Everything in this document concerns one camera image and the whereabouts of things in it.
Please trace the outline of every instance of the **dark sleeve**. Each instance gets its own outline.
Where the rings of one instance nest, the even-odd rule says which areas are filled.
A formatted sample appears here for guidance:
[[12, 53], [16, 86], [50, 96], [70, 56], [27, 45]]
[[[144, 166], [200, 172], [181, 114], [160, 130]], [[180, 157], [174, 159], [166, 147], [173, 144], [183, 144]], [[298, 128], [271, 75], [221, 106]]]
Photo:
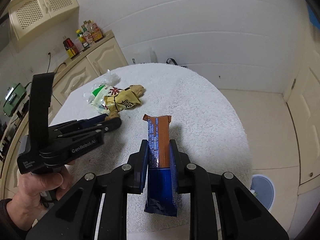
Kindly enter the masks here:
[[7, 212], [7, 203], [11, 200], [11, 198], [0, 200], [0, 238], [1, 240], [24, 240], [28, 231], [18, 228]]

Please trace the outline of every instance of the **floor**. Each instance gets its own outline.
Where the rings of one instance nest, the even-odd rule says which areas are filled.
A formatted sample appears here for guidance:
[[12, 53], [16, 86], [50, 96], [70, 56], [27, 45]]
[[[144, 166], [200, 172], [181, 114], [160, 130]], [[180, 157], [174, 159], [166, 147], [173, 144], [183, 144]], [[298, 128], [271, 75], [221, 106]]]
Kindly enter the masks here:
[[271, 214], [289, 230], [300, 183], [299, 150], [282, 94], [220, 90], [247, 134], [254, 174], [271, 178], [276, 198]]

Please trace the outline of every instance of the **trash can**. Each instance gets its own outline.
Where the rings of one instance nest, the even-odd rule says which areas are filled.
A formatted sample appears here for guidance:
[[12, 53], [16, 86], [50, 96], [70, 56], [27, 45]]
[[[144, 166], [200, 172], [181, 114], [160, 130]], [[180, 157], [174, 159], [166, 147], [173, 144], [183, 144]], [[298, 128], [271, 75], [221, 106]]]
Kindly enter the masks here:
[[275, 185], [272, 180], [265, 175], [254, 174], [252, 176], [251, 189], [255, 191], [256, 198], [261, 204], [268, 211], [271, 211], [276, 195]]

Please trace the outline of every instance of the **black strap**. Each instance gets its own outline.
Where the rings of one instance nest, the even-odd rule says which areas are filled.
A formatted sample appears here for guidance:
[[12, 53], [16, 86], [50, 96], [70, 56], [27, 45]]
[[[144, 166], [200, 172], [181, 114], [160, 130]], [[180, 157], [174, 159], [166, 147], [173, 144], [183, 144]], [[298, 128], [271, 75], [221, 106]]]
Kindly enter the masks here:
[[178, 66], [178, 64], [176, 63], [176, 61], [175, 61], [173, 58], [168, 58], [168, 59], [167, 59], [167, 62], [166, 62], [167, 64], [169, 64], [169, 59], [171, 59], [171, 61], [172, 61], [175, 65]]

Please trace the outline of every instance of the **table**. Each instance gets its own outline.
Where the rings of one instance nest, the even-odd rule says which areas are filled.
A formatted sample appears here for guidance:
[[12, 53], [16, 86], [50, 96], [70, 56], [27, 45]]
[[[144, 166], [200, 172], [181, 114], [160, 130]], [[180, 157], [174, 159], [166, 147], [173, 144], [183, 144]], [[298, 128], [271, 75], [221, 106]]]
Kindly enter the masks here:
[[[116, 87], [145, 87], [142, 104], [121, 111], [121, 127], [105, 134], [103, 146], [77, 160], [72, 169], [75, 181], [88, 172], [101, 175], [126, 163], [141, 140], [148, 138], [148, 123], [142, 120], [147, 114], [172, 116], [170, 138], [192, 162], [217, 174], [231, 171], [250, 186], [252, 162], [246, 134], [233, 107], [214, 85], [191, 70], [167, 64], [130, 65], [112, 73], [121, 78]], [[98, 115], [83, 95], [103, 80], [104, 75], [73, 91], [51, 125]], [[128, 239], [188, 239], [189, 195], [176, 199], [178, 217], [174, 218], [145, 213], [146, 194], [145, 188], [141, 195], [128, 195]]]

